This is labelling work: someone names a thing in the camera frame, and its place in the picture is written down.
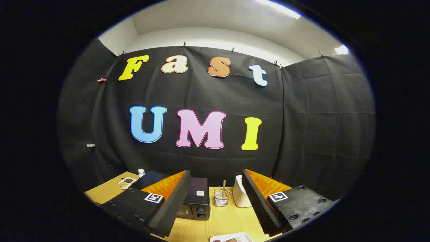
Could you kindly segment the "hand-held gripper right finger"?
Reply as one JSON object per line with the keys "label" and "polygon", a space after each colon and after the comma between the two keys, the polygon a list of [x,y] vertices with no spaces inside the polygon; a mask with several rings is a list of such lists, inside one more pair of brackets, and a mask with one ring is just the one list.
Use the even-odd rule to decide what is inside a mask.
{"label": "hand-held gripper right finger", "polygon": [[242,171],[242,185],[263,232],[270,237],[302,227],[336,204],[306,185],[290,187],[248,169]]}

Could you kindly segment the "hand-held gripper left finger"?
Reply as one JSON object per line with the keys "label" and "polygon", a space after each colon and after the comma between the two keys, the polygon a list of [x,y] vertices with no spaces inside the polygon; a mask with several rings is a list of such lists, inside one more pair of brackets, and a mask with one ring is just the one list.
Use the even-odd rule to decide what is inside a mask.
{"label": "hand-held gripper left finger", "polygon": [[171,176],[148,172],[100,208],[140,233],[164,238],[170,235],[190,183],[188,170]]}

